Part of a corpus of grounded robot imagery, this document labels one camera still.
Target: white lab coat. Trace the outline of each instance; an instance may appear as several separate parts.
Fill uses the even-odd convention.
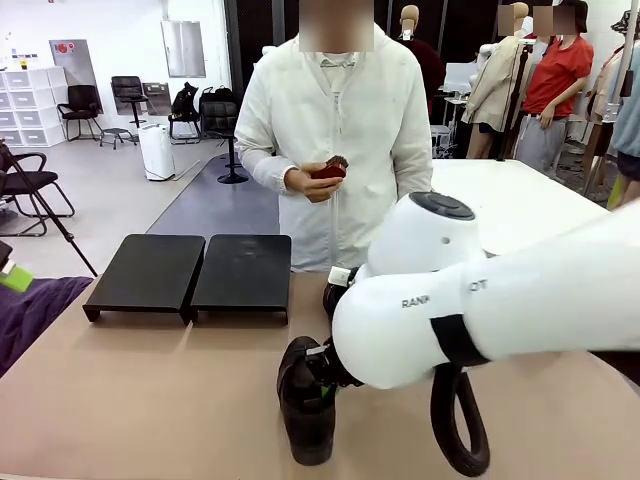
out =
[[[317,58],[300,52],[298,38],[263,57],[235,132],[243,166],[280,194],[280,231],[292,239],[296,271],[362,265],[398,199],[431,190],[427,98],[413,54],[376,26],[374,51],[356,54],[338,98]],[[334,155],[349,169],[331,200],[312,204],[287,191],[289,169]]]

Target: backpack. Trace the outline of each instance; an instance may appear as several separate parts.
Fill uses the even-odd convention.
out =
[[[198,112],[193,105],[198,89],[189,82],[184,84],[184,88],[178,92],[176,99],[171,105],[171,116],[174,120],[187,120],[198,117]]]
[[[224,86],[219,87],[215,92],[213,91],[213,87],[206,88],[202,91],[202,95],[200,96],[200,111],[202,112],[203,103],[212,102],[229,102],[236,106],[238,105],[233,96],[233,92]]]

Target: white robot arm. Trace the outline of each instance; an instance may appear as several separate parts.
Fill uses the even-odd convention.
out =
[[[639,234],[636,203],[504,257],[363,279],[335,311],[336,352],[355,378],[387,389],[447,362],[638,349]]]
[[[640,349],[639,277],[640,202],[487,258],[466,205],[411,194],[381,227],[365,265],[332,271],[325,307],[333,337],[307,350],[305,365],[333,392],[433,377],[436,440],[453,468],[479,476],[489,467],[489,443],[464,369],[524,353]],[[456,397],[470,449],[457,432]]]

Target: red object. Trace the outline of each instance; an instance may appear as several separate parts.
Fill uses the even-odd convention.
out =
[[[576,80],[587,77],[593,65],[593,47],[584,38],[578,37],[566,50],[560,50],[562,42],[549,47],[546,56],[536,68],[527,91],[524,111],[538,115],[555,98],[573,85]],[[576,98],[556,107],[556,117],[568,117],[573,113]]]
[[[345,178],[347,169],[340,164],[329,165],[327,168],[311,174],[314,180],[326,180],[328,178]]]
[[[438,89],[444,84],[447,69],[440,60],[438,52],[431,45],[422,40],[399,40],[399,42],[411,50],[422,69],[422,79],[427,97],[432,98],[438,93]]]
[[[349,162],[346,158],[336,155],[327,161],[327,167],[311,174],[313,180],[325,180],[328,178],[345,178]]]

